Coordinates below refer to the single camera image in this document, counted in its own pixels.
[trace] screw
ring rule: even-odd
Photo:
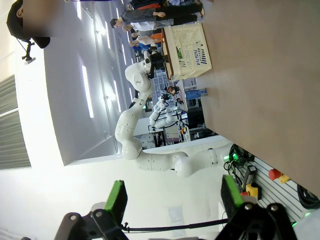
[[[271,211],[277,211],[279,208],[278,208],[278,206],[277,205],[272,205],[271,206]]]
[[[251,209],[252,209],[252,205],[251,205],[251,204],[246,204],[246,205],[244,206],[244,209],[245,209],[245,210],[251,210]]]

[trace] cable bundle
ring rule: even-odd
[[[305,209],[320,208],[320,199],[312,192],[297,184],[296,191],[298,192],[299,201]]]
[[[241,174],[240,169],[244,167],[246,162],[253,162],[255,156],[250,152],[244,150],[236,144],[233,144],[229,152],[229,161],[226,161],[223,165],[223,168],[228,171],[229,175],[233,175],[235,183],[238,185],[239,190],[242,188],[242,180],[244,176]]]

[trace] orange object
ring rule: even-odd
[[[277,169],[271,169],[269,171],[269,178],[274,181],[275,179],[278,179],[282,176],[282,172],[280,172],[279,170]]]
[[[152,3],[152,4],[149,4],[149,5],[145,5],[145,6],[142,6],[142,7],[138,7],[137,10],[151,9],[151,8],[158,9],[158,8],[160,8],[160,7],[161,7],[161,6],[159,5],[159,3]]]
[[[161,39],[161,40],[162,40],[162,33],[160,32],[160,33],[152,34],[152,35],[151,35],[151,38],[152,38],[152,39]]]
[[[277,169],[271,169],[269,171],[269,178],[274,181],[275,179],[279,179],[282,184],[288,182],[290,180],[290,177],[287,175],[284,175],[282,172],[280,172]]]

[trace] black coiled cable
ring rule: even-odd
[[[320,199],[312,192],[305,189],[303,186],[297,184],[296,191],[298,193],[299,201],[305,209],[320,208]]]

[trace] green light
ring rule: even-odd
[[[237,156],[237,154],[236,154],[236,153],[234,153],[234,154],[232,155],[232,157],[233,157],[233,160],[235,160],[235,161],[237,161],[237,160],[238,160],[238,156]]]

